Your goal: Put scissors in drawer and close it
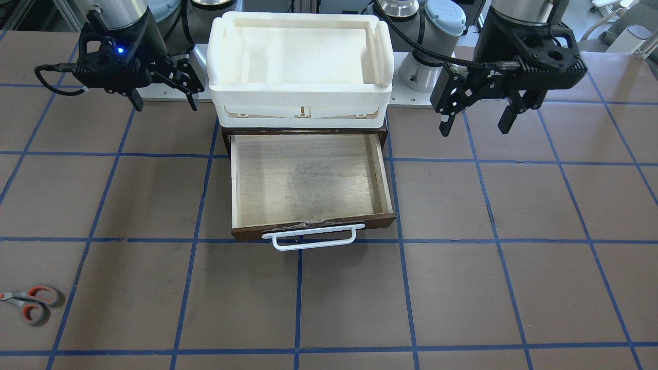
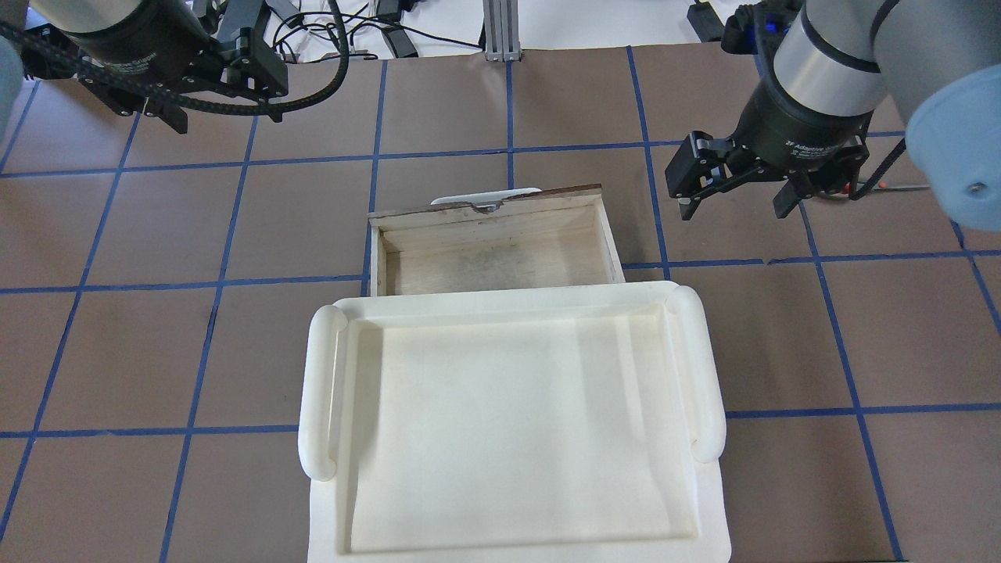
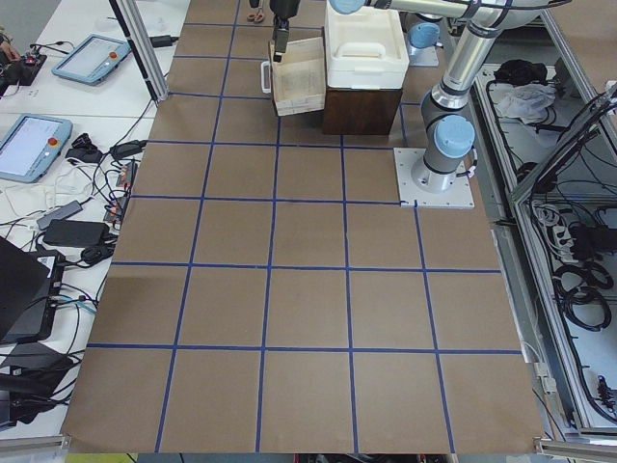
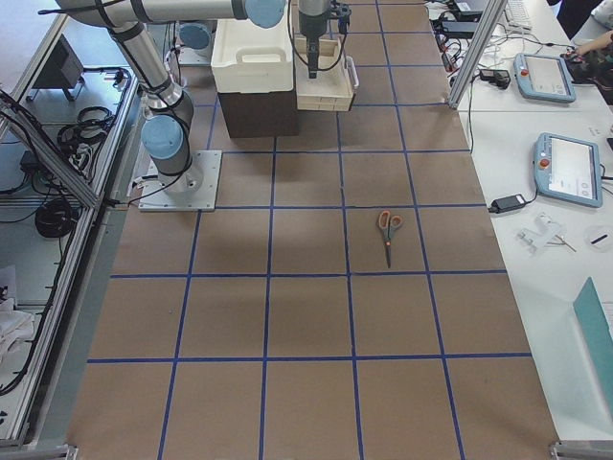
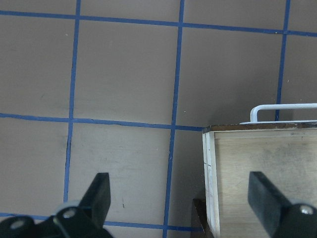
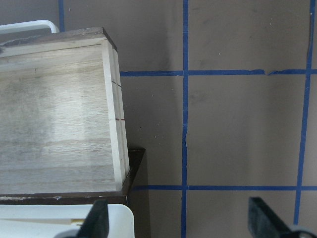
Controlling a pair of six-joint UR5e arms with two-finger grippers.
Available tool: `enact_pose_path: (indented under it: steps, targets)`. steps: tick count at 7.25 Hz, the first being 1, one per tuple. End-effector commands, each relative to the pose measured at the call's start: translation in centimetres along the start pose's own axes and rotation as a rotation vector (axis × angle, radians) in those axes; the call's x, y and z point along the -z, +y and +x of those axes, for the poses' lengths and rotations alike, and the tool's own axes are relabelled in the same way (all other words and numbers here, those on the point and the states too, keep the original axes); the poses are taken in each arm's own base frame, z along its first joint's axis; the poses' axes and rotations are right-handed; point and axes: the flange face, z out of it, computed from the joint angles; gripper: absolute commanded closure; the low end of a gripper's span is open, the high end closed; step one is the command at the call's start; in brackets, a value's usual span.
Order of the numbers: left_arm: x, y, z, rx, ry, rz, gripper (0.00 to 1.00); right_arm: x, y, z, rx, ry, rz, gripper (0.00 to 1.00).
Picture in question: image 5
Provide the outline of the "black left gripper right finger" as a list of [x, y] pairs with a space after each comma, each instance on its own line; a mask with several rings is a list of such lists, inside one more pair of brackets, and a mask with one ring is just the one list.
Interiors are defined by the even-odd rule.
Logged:
[[271, 238], [315, 238], [317, 209], [288, 199], [262, 172], [250, 172], [248, 203]]

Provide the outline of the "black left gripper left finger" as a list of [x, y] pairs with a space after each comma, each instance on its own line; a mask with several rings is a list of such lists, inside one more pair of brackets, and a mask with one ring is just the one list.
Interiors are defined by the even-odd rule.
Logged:
[[63, 238], [109, 238], [103, 228], [110, 208], [108, 173], [98, 173], [79, 203], [69, 203], [53, 217]]

